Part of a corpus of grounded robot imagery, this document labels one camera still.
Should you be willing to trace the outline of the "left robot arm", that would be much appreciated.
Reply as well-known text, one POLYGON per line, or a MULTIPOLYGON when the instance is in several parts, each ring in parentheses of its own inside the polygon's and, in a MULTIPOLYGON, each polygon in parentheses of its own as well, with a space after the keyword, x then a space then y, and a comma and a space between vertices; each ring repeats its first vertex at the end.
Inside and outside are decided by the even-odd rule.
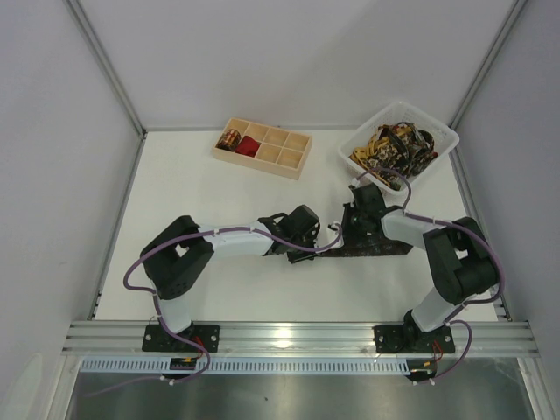
POLYGON ((178 217, 141 252, 144 271, 155 287, 158 313, 172 333, 184 333, 193 324, 186 293, 211 260, 287 255, 294 263, 314 254, 319 228, 319 217, 306 205, 239 229, 204 228, 189 215, 178 217))

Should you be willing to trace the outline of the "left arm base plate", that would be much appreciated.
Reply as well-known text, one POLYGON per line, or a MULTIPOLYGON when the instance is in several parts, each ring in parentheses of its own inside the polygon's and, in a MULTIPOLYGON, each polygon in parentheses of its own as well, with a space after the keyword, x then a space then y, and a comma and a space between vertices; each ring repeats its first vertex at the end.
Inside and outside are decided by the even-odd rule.
POLYGON ((194 353, 199 349, 186 340, 204 347, 210 354, 218 351, 221 327, 219 325, 194 324, 178 333, 180 339, 172 337, 160 324, 145 327, 142 350, 147 353, 194 353))

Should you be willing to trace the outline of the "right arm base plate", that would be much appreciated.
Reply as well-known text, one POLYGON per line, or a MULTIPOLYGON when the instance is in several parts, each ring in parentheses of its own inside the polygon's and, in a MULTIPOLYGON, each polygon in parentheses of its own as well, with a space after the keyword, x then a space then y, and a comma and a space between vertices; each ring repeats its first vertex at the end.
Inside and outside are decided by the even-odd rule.
POLYGON ((431 354, 433 350, 454 354, 456 350, 448 326, 421 332, 413 325, 378 325, 373 332, 378 354, 431 354))

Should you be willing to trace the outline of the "brown blue-flowered tie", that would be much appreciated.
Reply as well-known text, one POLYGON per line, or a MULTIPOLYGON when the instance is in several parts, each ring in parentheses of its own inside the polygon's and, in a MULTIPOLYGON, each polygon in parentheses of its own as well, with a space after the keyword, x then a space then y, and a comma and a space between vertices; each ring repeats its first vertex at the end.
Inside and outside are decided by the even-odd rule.
POLYGON ((373 238, 364 241, 344 240, 341 246, 330 248, 319 256, 330 258, 406 256, 411 250, 411 245, 401 241, 373 238))

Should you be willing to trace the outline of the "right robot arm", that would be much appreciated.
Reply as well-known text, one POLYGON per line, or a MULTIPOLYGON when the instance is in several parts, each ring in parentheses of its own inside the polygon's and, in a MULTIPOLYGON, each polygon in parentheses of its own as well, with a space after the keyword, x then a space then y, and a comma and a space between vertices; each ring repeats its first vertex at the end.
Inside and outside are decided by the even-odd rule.
POLYGON ((374 329, 381 354, 425 354, 436 344, 454 350, 451 321, 468 301, 500 282, 498 266, 477 222, 464 217, 438 224, 423 221, 400 206, 387 206, 373 184, 350 185, 353 202, 344 204, 342 241, 337 256, 406 256, 425 252, 433 287, 401 325, 374 329))

